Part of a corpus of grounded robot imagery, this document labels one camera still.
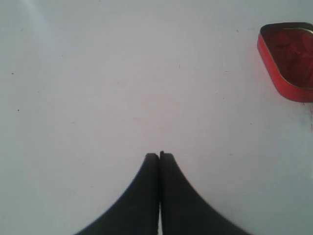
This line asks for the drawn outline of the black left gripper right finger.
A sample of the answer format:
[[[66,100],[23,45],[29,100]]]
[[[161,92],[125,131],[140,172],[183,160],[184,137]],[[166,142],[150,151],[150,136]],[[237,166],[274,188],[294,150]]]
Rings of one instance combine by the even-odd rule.
[[[247,235],[218,213],[188,182],[174,155],[160,152],[160,207],[164,235]]]

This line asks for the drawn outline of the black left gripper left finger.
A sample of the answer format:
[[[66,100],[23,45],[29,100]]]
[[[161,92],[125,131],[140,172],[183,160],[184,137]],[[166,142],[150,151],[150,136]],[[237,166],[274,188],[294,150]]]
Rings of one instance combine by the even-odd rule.
[[[118,200],[79,235],[157,235],[160,184],[159,157],[148,153]]]

